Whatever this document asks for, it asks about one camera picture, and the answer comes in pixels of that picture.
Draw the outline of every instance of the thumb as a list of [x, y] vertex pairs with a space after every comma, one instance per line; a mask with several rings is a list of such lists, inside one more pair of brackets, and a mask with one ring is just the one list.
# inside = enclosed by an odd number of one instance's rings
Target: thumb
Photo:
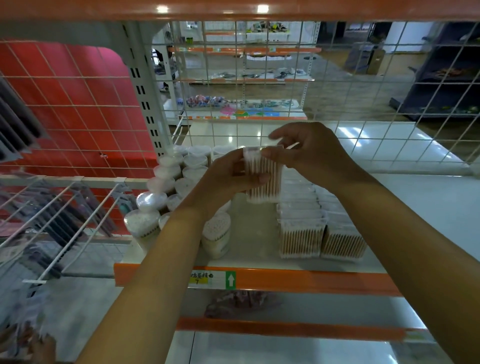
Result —
[[233, 177], [236, 192], [247, 191], [265, 184], [270, 179], [268, 173], [253, 174], [250, 176]]
[[295, 157], [300, 151], [297, 149], [284, 149], [278, 147], [267, 147], [262, 149], [262, 156], [271, 159], [274, 162], [291, 166], [295, 162]]

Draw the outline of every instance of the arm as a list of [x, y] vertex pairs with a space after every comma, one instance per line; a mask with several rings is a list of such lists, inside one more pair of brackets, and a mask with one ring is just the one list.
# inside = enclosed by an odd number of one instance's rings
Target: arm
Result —
[[334, 193], [429, 331], [455, 361], [478, 363], [480, 263], [362, 170], [320, 123], [292, 123], [264, 156]]
[[235, 176], [238, 149], [217, 159], [172, 213], [132, 281], [83, 349], [77, 364], [163, 363], [180, 316], [203, 227], [237, 192], [269, 176]]

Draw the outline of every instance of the white wall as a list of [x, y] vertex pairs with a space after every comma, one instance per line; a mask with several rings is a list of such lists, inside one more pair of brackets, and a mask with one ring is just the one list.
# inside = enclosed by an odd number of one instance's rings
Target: white wall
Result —
[[384, 50], [387, 53], [392, 52], [420, 52], [425, 43], [422, 37], [428, 36], [434, 22], [393, 22], [388, 32]]

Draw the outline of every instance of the white arrow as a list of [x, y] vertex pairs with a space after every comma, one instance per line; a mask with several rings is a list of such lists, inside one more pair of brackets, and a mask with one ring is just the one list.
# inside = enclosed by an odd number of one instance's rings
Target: white arrow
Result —
[[227, 279], [228, 279], [229, 286], [233, 287], [233, 281], [235, 280], [235, 278], [233, 278], [233, 275], [231, 273]]

